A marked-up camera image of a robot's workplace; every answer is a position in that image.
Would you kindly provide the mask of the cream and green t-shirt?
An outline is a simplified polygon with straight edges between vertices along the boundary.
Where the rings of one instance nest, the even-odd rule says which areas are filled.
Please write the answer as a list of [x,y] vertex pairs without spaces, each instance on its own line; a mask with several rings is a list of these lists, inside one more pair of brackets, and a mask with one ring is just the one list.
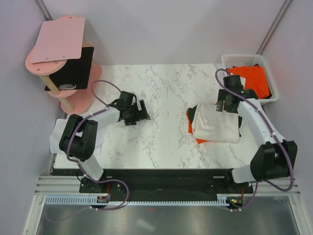
[[216,111],[215,104],[198,104],[188,108],[194,139],[237,143],[242,118],[238,114]]

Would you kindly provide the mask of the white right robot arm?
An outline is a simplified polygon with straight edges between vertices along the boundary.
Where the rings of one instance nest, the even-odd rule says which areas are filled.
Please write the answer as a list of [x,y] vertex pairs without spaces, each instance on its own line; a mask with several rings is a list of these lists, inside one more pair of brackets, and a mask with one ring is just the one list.
[[228,192],[239,190],[242,183],[270,183],[273,179],[290,177],[294,181],[293,167],[297,154],[294,141],[287,141],[272,125],[253,89],[245,89],[239,75],[228,75],[218,82],[216,110],[238,114],[251,130],[257,151],[250,164],[234,168],[224,180]]

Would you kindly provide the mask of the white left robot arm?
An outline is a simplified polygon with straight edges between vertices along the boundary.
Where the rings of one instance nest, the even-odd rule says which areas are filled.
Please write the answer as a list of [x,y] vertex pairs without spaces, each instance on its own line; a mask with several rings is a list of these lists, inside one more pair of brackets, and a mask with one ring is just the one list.
[[90,187],[93,190],[103,192],[108,184],[103,178],[104,170],[94,155],[98,130],[120,121],[131,126],[149,119],[144,100],[137,100],[135,94],[122,91],[119,98],[103,110],[87,117],[70,115],[59,142],[59,149],[66,154],[69,161],[78,164],[84,176],[91,180]]

